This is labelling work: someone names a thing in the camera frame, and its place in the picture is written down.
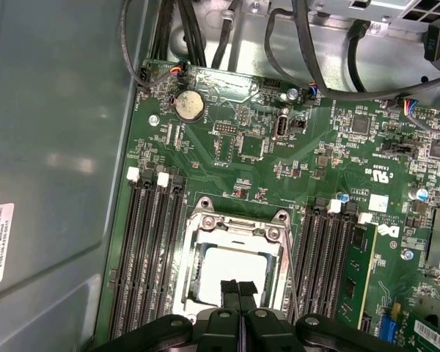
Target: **black ram slot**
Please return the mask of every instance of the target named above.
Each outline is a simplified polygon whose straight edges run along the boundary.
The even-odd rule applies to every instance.
[[[340,290],[340,282],[342,280],[342,273],[344,269],[345,259],[347,258],[348,247],[351,243],[351,234],[352,229],[355,227],[355,222],[353,222],[353,217],[344,215],[342,217],[341,222],[341,231],[339,236],[339,242],[337,242],[336,246],[336,258],[334,261],[335,266],[333,270],[335,270],[334,279],[331,283],[331,295],[327,298],[329,302],[329,311],[326,312],[326,316],[331,319],[334,319],[334,315],[336,313],[336,302],[337,302],[337,294]]]
[[[124,331],[130,332],[139,327],[140,310],[142,308],[140,301],[140,288],[141,288],[141,276],[144,266],[144,249],[147,246],[148,238],[150,237],[150,224],[157,214],[156,209],[154,211],[153,206],[158,196],[158,189],[155,191],[156,185],[152,185],[147,192],[149,196],[146,197],[146,202],[143,211],[143,221],[138,231],[138,242],[136,250],[133,253],[135,260],[133,261],[134,273],[132,280],[132,290],[128,303],[128,319],[125,320]]]
[[[305,296],[304,296],[304,311],[302,314],[312,313],[312,305],[319,300],[319,295],[315,291],[315,284],[319,280],[318,266],[322,260],[322,251],[324,243],[326,242],[326,233],[329,228],[329,219],[322,217],[320,226],[315,228],[314,231],[314,243],[309,249],[309,261],[307,263],[307,279],[305,280]]]
[[[142,320],[139,321],[139,326],[149,323],[149,315],[150,315],[150,298],[151,293],[153,292],[155,280],[156,280],[156,271],[158,268],[158,257],[160,252],[161,240],[163,238],[163,230],[164,224],[166,220],[166,215],[168,213],[169,206],[169,193],[164,188],[164,192],[161,193],[159,198],[159,211],[157,212],[156,221],[154,223],[153,229],[153,237],[151,243],[149,245],[149,249],[145,255],[147,258],[147,270],[144,281],[144,300],[142,305]]]
[[[339,227],[340,214],[329,214],[326,222],[326,231],[323,236],[322,246],[319,249],[318,256],[318,270],[315,276],[315,283],[312,288],[315,299],[312,302],[309,313],[322,314],[325,295],[323,294],[326,289],[327,281],[332,272],[332,268],[329,265],[332,251],[334,250],[335,232]]]
[[[337,243],[337,237],[338,232],[340,231],[340,225],[341,225],[341,215],[335,214],[335,218],[333,220],[333,226],[332,231],[329,233],[329,242],[328,242],[328,248],[326,249],[326,265],[323,266],[323,284],[320,287],[320,294],[322,295],[322,299],[320,301],[319,306],[319,312],[321,314],[324,314],[326,310],[328,309],[329,302],[328,302],[328,289],[331,285],[331,282],[333,280],[333,257],[336,249],[336,243]]]
[[[300,316],[314,313],[332,318],[335,313],[356,205],[343,207],[341,213],[327,213],[326,203],[318,197],[305,210],[295,265]]]
[[[168,228],[168,235],[166,237],[168,244],[167,247],[165,247],[163,257],[161,258],[162,261],[162,267],[161,267],[161,273],[160,273],[160,282],[161,287],[158,291],[158,294],[155,298],[155,307],[157,307],[156,317],[162,317],[166,314],[166,295],[168,291],[168,285],[170,282],[170,274],[171,271],[169,270],[169,266],[171,265],[173,261],[173,256],[175,254],[175,246],[176,246],[176,238],[177,238],[177,232],[179,230],[180,225],[180,217],[181,217],[181,210],[183,209],[183,189],[181,187],[176,187],[173,190],[173,211],[172,214],[169,216],[169,228]]]
[[[116,275],[116,293],[114,295],[114,302],[111,312],[111,322],[109,325],[109,338],[114,339],[119,337],[123,331],[123,323],[125,319],[127,307],[127,272],[129,268],[129,258],[131,255],[131,248],[134,241],[134,233],[136,229],[137,216],[139,214],[140,205],[142,202],[142,190],[136,188],[135,185],[131,189],[131,200],[129,203],[128,215],[125,221],[125,232],[122,240],[120,264]]]

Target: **motherboard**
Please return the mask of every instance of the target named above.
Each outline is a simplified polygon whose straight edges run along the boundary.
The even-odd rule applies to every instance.
[[[178,71],[136,93],[95,344],[170,313],[195,322],[236,279],[290,322],[440,351],[440,133],[387,101]],[[413,116],[440,129],[440,111]]]

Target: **capacitor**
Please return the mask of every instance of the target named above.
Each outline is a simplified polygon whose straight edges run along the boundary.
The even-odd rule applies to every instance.
[[[336,199],[340,200],[342,203],[347,203],[349,200],[351,200],[351,196],[346,193],[337,192]]]
[[[409,191],[409,198],[425,202],[428,199],[428,191],[425,188],[413,187]]]

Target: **green circuit board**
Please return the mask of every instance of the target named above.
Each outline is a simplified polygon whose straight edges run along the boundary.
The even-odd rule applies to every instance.
[[[145,67],[151,77],[157,77],[172,64],[149,61]],[[183,179],[179,205],[178,198],[166,201],[179,214],[172,264],[163,269],[169,271],[171,283],[177,275],[183,225],[200,197],[210,197],[216,211],[255,219],[269,220],[278,210],[287,210],[297,255],[309,206],[317,198],[348,195],[358,206],[356,216],[363,213],[370,220],[362,230],[364,247],[348,253],[335,318],[362,329],[364,312],[370,317],[365,330],[378,336],[381,317],[392,314],[395,303],[410,311],[418,296],[440,300],[440,285],[425,275],[430,270],[425,255],[433,212],[440,207],[440,135],[417,130],[401,109],[388,109],[383,101],[340,102],[319,94],[311,102],[289,101],[285,96],[292,87],[268,78],[190,67],[184,89],[195,90],[205,103],[202,118],[194,123],[182,122],[172,108],[179,92],[175,76],[150,94],[137,92],[96,345],[117,336],[112,315],[134,192],[125,179],[129,167],[154,173],[170,170]],[[283,109],[287,133],[278,136],[276,119]],[[152,115],[159,118],[155,125],[149,123]],[[416,107],[414,116],[440,128],[440,111]],[[427,189],[428,199],[411,199],[415,188]],[[147,243],[158,251],[167,250],[164,244],[155,247],[152,238]],[[413,254],[410,260],[403,259],[407,251]],[[147,321],[170,313],[173,290],[172,285],[166,286],[163,309],[144,313]],[[288,298],[283,310],[290,311]]]

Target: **black cable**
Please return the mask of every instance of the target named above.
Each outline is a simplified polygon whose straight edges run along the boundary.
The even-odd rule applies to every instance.
[[[303,55],[305,65],[307,66],[309,73],[324,96],[335,100],[351,101],[393,99],[397,96],[413,95],[440,86],[440,78],[437,78],[422,84],[415,84],[409,87],[389,89],[380,92],[343,92],[329,89],[326,86],[326,82],[324,81],[321,73],[318,59],[316,57],[315,46],[313,45],[308,21],[307,0],[292,0],[292,7],[294,13],[293,20],[298,33],[301,54]]]
[[[202,42],[202,35],[200,33],[199,22],[194,11],[194,6],[191,0],[178,0],[183,1],[184,8],[186,10],[188,22],[191,26],[192,33],[194,35],[195,50],[197,52],[198,65],[207,67],[207,61],[205,60],[204,43]]]
[[[359,41],[366,35],[367,30],[370,28],[369,21],[355,20],[352,26],[347,32],[347,39],[349,41],[348,51],[347,51],[347,68],[349,71],[349,76],[351,77],[353,86],[357,92],[366,92],[360,76],[357,70],[357,47]]]
[[[229,5],[228,10],[235,12],[242,0],[233,0]],[[232,31],[233,23],[230,20],[224,20],[221,26],[219,46],[212,60],[212,68],[220,68],[221,60],[225,51],[227,50],[228,41],[230,40],[230,32]]]
[[[271,66],[277,71],[281,76],[283,76],[287,81],[293,82],[297,84],[301,88],[308,89],[309,85],[304,84],[303,82],[298,81],[296,78],[289,75],[285,70],[280,66],[280,64],[277,62],[274,53],[272,52],[271,48],[271,36],[272,32],[274,31],[274,27],[276,24],[276,16],[277,15],[283,15],[283,16],[293,16],[293,12],[287,11],[284,9],[274,9],[272,10],[271,14],[269,15],[269,19],[267,22],[267,26],[265,28],[265,38],[264,38],[264,51],[265,56],[267,57],[267,60],[271,64]]]
[[[168,59],[169,36],[171,34],[173,12],[175,11],[175,0],[163,0],[161,6],[164,16],[161,27],[160,51],[158,58],[166,61]]]
[[[153,82],[145,82],[143,79],[141,79],[132,66],[131,56],[129,55],[129,51],[127,48],[127,34],[125,32],[125,23],[127,21],[127,10],[129,8],[129,5],[131,4],[132,0],[124,0],[124,3],[122,4],[122,9],[120,12],[120,19],[119,19],[119,32],[120,32],[120,45],[122,49],[122,55],[124,57],[124,63],[127,67],[127,70],[129,71],[130,75],[134,79],[135,82],[137,82],[140,86],[144,87],[145,89],[152,88],[154,86],[157,86],[161,82],[165,81],[171,73],[169,70],[165,72],[163,75],[158,77]]]
[[[177,0],[177,6],[179,7],[179,13],[181,15],[181,22],[183,23],[184,28],[184,39],[186,41],[186,45],[188,47],[188,55],[189,61],[191,61],[191,65],[198,65],[199,61],[197,60],[197,52],[194,44],[194,37],[191,30],[191,25],[189,23],[189,17],[186,12],[186,7],[184,5],[183,0]]]

